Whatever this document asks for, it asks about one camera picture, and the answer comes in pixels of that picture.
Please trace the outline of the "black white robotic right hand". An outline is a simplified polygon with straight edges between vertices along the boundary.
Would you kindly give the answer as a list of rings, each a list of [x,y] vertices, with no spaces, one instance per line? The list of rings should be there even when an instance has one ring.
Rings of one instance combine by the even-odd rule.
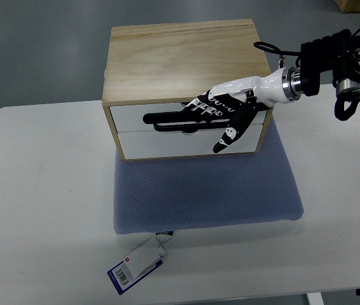
[[[215,85],[185,104],[180,114],[186,121],[203,126],[228,118],[223,135],[213,146],[213,152],[219,153],[243,136],[259,112],[271,110],[276,103],[294,102],[302,94],[300,71],[284,67],[266,77],[252,76]]]

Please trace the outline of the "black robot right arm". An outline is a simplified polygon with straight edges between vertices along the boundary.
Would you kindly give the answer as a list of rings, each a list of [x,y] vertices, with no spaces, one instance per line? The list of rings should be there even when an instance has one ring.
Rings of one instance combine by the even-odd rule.
[[[360,32],[344,29],[321,39],[303,43],[300,51],[281,50],[270,43],[257,41],[255,48],[278,55],[279,68],[263,79],[269,88],[255,93],[258,100],[272,107],[288,103],[302,95],[315,96],[320,90],[321,74],[332,72],[336,102],[334,113],[347,121],[360,103]]]

